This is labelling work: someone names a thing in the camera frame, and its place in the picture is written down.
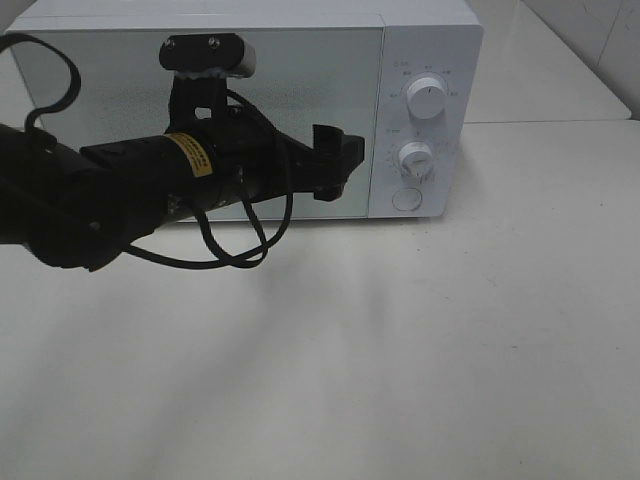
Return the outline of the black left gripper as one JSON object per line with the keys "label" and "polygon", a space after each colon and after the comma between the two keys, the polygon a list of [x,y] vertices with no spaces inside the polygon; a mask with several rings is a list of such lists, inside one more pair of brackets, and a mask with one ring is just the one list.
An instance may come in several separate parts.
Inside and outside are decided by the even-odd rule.
{"label": "black left gripper", "polygon": [[[313,193],[335,201],[349,174],[365,159],[365,139],[314,124],[313,148],[279,131],[252,107],[228,107],[204,121],[204,141],[213,156],[213,206],[252,203],[288,193]],[[338,171],[320,170],[322,162]]]}

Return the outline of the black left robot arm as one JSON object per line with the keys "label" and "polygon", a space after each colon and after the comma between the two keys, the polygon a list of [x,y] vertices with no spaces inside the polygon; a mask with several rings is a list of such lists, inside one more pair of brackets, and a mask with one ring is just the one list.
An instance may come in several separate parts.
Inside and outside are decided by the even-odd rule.
{"label": "black left robot arm", "polygon": [[57,268],[98,270],[159,227],[293,193],[339,198],[365,141],[316,125],[306,145],[235,107],[151,137],[73,150],[1,130],[1,240]]}

